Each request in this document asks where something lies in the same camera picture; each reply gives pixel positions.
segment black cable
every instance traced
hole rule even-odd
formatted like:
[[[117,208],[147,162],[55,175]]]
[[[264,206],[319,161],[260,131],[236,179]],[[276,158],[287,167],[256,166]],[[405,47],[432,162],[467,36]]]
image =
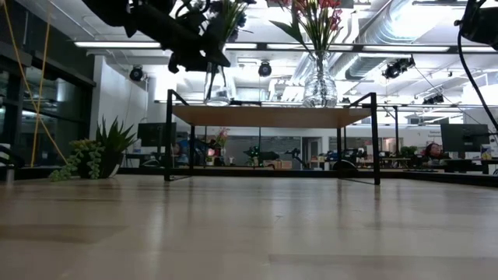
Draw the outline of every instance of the black cable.
[[[479,90],[477,83],[475,83],[475,80],[472,77],[470,70],[468,70],[467,63],[465,63],[464,53],[463,53],[463,50],[461,49],[461,33],[462,33],[462,29],[460,29],[460,31],[458,32],[458,38],[457,38],[458,56],[460,57],[461,65],[464,67],[465,74],[467,74],[468,79],[470,80],[470,83],[474,87],[474,90],[477,93],[477,96],[481,100],[482,106],[484,107],[484,111],[488,114],[488,117],[491,120],[491,123],[495,127],[495,131],[498,132],[498,123],[496,122],[493,114],[491,113],[491,110],[489,110],[488,105],[486,104],[486,102],[484,100],[484,97],[482,97],[482,93]]]

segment ceiling light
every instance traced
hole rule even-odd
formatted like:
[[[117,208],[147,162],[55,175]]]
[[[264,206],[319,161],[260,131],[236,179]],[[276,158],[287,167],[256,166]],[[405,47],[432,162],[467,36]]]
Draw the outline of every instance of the ceiling light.
[[[266,47],[269,50],[297,50],[297,51],[304,51],[306,50],[302,44],[267,44]],[[312,44],[306,44],[306,47],[309,50],[314,50],[314,47]],[[331,44],[328,47],[329,51],[351,51],[352,46],[351,45],[343,45],[343,44]]]
[[[341,44],[332,44],[328,47],[329,51],[351,51],[351,45],[341,45]]]
[[[482,52],[482,53],[492,53],[497,54],[497,52],[492,47],[482,46],[482,47],[461,47],[463,52]]]
[[[279,102],[279,101],[268,101],[261,102],[262,105],[277,105],[277,106],[301,106],[303,105],[301,102]]]
[[[167,102],[168,100],[154,100],[154,103],[167,103]],[[185,100],[185,102],[187,102],[189,105],[204,104],[204,100]],[[181,102],[180,100],[173,100],[173,104],[183,104],[183,102]]]
[[[245,50],[245,49],[255,49],[257,44],[251,43],[227,43],[225,44],[227,50]]]
[[[395,62],[388,63],[386,70],[382,71],[382,76],[386,79],[394,79],[413,66],[415,66],[415,61],[412,57],[396,59]]]
[[[389,54],[389,53],[359,53],[361,58],[411,58],[410,54]]]
[[[417,45],[379,45],[379,46],[365,46],[363,51],[400,51],[405,53],[417,53],[417,52],[441,52],[444,53],[448,51],[449,47],[438,47],[438,46],[417,46]]]
[[[259,59],[257,58],[238,58],[237,63],[243,65],[258,65]]]
[[[77,47],[85,48],[103,48],[103,49],[143,49],[143,48],[161,48],[157,42],[111,42],[111,41],[88,41],[75,42]]]
[[[301,44],[267,44],[266,47],[270,50],[306,50]]]

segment wooden tabletop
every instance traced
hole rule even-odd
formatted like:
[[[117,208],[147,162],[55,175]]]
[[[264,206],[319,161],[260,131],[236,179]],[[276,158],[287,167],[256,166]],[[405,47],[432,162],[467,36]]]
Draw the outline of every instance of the wooden tabletop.
[[[196,126],[343,128],[370,116],[370,109],[174,106],[173,114]]]

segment white wall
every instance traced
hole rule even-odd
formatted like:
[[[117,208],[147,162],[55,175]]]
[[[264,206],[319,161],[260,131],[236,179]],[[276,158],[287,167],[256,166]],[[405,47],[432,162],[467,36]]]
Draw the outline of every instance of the white wall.
[[[114,119],[127,128],[133,125],[137,132],[138,123],[147,115],[148,93],[128,79],[128,73],[121,73],[110,67],[103,56],[95,57],[90,139],[95,138],[97,122],[106,120],[107,128]]]

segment potted plant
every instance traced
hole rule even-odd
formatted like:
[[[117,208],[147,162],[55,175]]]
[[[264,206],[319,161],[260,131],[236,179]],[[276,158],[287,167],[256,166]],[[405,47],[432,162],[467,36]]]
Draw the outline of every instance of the potted plant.
[[[117,118],[106,129],[106,121],[102,119],[102,126],[97,125],[95,140],[78,140],[70,142],[72,154],[68,162],[60,170],[55,170],[49,176],[53,181],[68,180],[74,172],[81,178],[99,179],[108,178],[116,174],[123,161],[123,151],[132,145],[135,133],[130,135],[133,125],[123,131]]]
[[[402,149],[399,151],[401,153],[401,156],[404,158],[411,158],[415,153],[417,152],[417,147],[416,146],[404,146]]]
[[[104,147],[99,142],[88,139],[72,141],[69,145],[72,147],[72,154],[68,157],[67,164],[60,170],[54,170],[49,178],[52,181],[69,180],[81,165],[86,165],[88,171],[85,177],[98,179]]]
[[[337,89],[330,74],[329,48],[335,41],[341,27],[342,10],[340,0],[272,0],[289,11],[290,24],[271,21],[294,40],[303,45],[309,53],[313,68],[304,82],[303,105],[306,107],[334,107],[337,103]],[[303,30],[309,41],[304,42]]]
[[[106,121],[103,117],[102,127],[97,125],[95,140],[104,147],[102,164],[100,167],[100,178],[114,176],[125,156],[123,152],[127,147],[133,145],[133,143],[137,141],[137,139],[133,139],[135,133],[130,135],[130,130],[133,128],[133,125],[123,131],[124,125],[124,122],[121,122],[121,126],[118,124],[117,117],[114,119],[109,131],[106,130]],[[87,171],[87,166],[83,166],[80,176],[87,174]]]
[[[207,166],[213,166],[214,165],[214,159],[211,156],[206,156],[205,157],[205,165],[207,165]]]
[[[221,128],[218,131],[218,134],[216,135],[216,144],[218,144],[221,149],[220,149],[220,155],[225,156],[226,150],[225,150],[225,145],[226,145],[226,140],[228,140],[228,131],[229,128]]]

